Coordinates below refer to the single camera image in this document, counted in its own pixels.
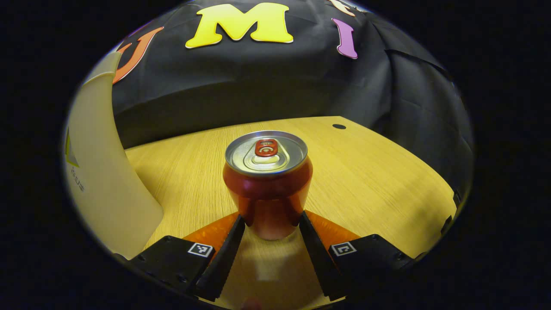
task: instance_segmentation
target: table surface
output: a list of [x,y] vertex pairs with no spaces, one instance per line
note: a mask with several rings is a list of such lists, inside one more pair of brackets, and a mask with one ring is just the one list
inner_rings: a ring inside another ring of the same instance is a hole
[[[337,129],[341,124],[346,129]],[[164,216],[145,248],[165,235],[184,237],[237,210],[222,180],[226,146],[258,130],[302,138],[314,174],[305,209],[363,237],[377,233],[410,257],[429,250],[455,214],[453,191],[432,168],[391,140],[340,116],[221,127],[126,150]],[[238,309],[254,296],[268,309],[310,309],[324,297],[300,231],[275,241],[245,229],[222,295]]]

